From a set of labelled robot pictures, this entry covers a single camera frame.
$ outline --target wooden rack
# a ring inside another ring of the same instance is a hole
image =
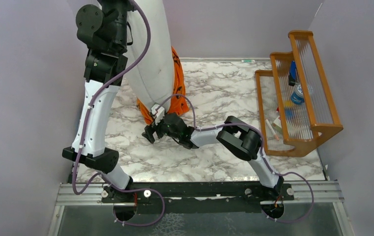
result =
[[[265,115],[262,104],[261,78],[267,77],[275,83],[279,115],[281,117],[284,150],[270,149],[268,142],[264,148],[268,155],[303,157],[331,137],[343,130],[340,124],[333,97],[324,73],[320,56],[311,31],[294,30],[288,34],[292,52],[272,53],[270,55],[272,70],[257,70],[255,72],[259,121],[262,134],[267,139]],[[294,87],[288,85],[289,68],[295,61],[305,102],[295,105],[289,102]]]

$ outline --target black mounting plate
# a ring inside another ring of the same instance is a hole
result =
[[[229,182],[134,182],[131,189],[150,188],[157,190],[165,199],[166,213],[219,213],[219,212],[248,212],[260,213],[262,201],[276,200],[269,193],[269,188],[258,181],[229,181]],[[283,184],[281,195],[283,200],[294,200],[287,193],[290,184]],[[116,190],[106,188],[109,197],[103,198],[103,203],[127,203],[127,195],[116,198]],[[149,198],[144,192],[137,193],[137,214],[159,214],[162,211],[162,201],[155,193]]]

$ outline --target small bottle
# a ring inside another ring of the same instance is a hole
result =
[[[311,96],[313,94],[313,88],[310,85],[307,85],[307,87],[308,93]],[[297,84],[296,86],[294,86],[294,92],[291,94],[290,100],[297,105],[301,105],[304,103],[304,95],[301,84]]]

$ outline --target metal frame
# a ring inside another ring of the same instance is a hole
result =
[[[294,200],[284,201],[284,204],[310,203],[311,194],[307,184],[303,181],[285,181],[292,185],[294,190]],[[343,206],[345,201],[342,190],[337,181],[317,180],[309,181],[314,191],[314,201],[316,203],[333,203],[336,217],[342,229],[343,235],[353,236],[353,230]],[[85,184],[77,184],[77,188],[82,188]],[[54,214],[48,235],[56,236],[59,232],[61,219],[65,206],[134,206],[134,203],[103,203],[101,202],[103,183],[93,183],[81,195],[75,195],[71,184],[61,184],[58,191]],[[263,201],[260,204],[272,204],[273,201]]]

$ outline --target screw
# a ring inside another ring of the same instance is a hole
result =
[[[294,189],[292,189],[292,188],[288,188],[288,189],[287,189],[287,193],[288,193],[288,195],[290,195],[290,196],[294,195]]]
[[[249,195],[251,195],[252,194],[252,191],[249,189],[249,188],[247,188],[246,190],[245,190],[245,195],[246,196],[249,196]]]

